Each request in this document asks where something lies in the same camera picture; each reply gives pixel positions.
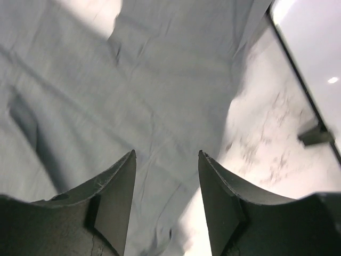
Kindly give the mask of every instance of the crumpled cloth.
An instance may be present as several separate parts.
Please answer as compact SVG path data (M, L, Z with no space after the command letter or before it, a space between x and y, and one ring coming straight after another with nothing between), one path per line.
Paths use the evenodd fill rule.
M270 2L124 0L105 40L57 2L0 0L0 194L50 199L135 149L125 255L183 255L198 151L220 151Z

